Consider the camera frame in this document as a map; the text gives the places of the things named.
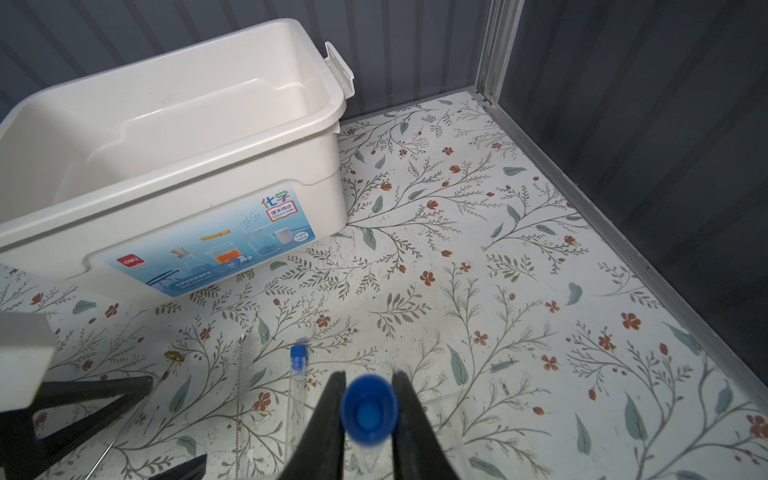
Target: clear plastic tube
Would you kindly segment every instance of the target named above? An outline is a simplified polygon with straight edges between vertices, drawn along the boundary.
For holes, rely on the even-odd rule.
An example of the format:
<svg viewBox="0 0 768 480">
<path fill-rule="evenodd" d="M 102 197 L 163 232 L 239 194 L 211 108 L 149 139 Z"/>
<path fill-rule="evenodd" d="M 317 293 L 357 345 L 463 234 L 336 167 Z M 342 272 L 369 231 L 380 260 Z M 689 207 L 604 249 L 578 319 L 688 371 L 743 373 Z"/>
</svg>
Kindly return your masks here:
<svg viewBox="0 0 768 480">
<path fill-rule="evenodd" d="M 309 416 L 306 407 L 306 347 L 303 345 L 292 347 L 290 360 L 284 462 L 290 460 L 299 446 Z"/>
</svg>

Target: floral patterned surface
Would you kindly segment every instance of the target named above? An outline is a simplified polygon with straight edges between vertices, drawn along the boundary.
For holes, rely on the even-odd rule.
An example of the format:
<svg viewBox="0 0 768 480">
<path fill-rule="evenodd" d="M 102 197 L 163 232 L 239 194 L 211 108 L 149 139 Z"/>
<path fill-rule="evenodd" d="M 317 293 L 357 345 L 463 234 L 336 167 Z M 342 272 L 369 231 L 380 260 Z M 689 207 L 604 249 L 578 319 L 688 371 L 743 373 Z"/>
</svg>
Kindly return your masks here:
<svg viewBox="0 0 768 480">
<path fill-rule="evenodd" d="M 342 232 L 154 310 L 2 270 L 0 310 L 56 332 L 48 379 L 156 380 L 97 477 L 279 470 L 299 339 L 310 403 L 338 369 L 444 397 L 476 478 L 768 475 L 764 417 L 469 94 L 347 124 L 339 151 Z M 120 426 L 43 477 L 83 478 Z"/>
</svg>

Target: corrugated wall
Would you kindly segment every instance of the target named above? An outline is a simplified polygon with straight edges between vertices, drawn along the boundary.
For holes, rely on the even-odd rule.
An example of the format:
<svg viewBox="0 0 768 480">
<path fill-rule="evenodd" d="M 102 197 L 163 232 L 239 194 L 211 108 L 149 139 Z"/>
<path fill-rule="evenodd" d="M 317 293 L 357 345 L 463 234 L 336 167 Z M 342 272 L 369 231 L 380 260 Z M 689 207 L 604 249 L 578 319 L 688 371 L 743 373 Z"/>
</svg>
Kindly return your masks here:
<svg viewBox="0 0 768 480">
<path fill-rule="evenodd" d="M 489 0 L 0 0 L 0 118 L 50 85 L 275 18 L 356 74 L 346 117 L 475 83 Z"/>
<path fill-rule="evenodd" d="M 528 0 L 502 95 L 768 382 L 768 2 Z"/>
</svg>

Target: product label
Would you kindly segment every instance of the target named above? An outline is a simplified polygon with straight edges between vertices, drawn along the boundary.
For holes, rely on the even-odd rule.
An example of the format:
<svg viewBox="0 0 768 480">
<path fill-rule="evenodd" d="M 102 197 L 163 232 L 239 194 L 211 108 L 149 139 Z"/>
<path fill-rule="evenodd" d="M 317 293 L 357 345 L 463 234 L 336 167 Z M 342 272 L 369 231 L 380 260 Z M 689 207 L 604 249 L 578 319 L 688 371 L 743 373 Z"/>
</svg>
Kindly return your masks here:
<svg viewBox="0 0 768 480">
<path fill-rule="evenodd" d="M 168 296 L 179 296 L 315 239 L 290 186 L 238 200 L 110 249 L 97 260 Z"/>
</svg>

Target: plastic bin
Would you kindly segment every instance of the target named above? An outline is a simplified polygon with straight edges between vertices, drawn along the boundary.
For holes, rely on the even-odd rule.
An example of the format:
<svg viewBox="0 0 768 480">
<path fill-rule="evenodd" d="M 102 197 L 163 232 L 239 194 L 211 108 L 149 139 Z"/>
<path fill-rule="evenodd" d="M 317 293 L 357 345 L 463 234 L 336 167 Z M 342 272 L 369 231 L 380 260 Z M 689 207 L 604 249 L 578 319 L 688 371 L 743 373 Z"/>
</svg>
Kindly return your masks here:
<svg viewBox="0 0 768 480">
<path fill-rule="evenodd" d="M 353 74 L 282 19 L 49 88 L 0 124 L 0 263 L 159 304 L 341 230 Z"/>
</svg>

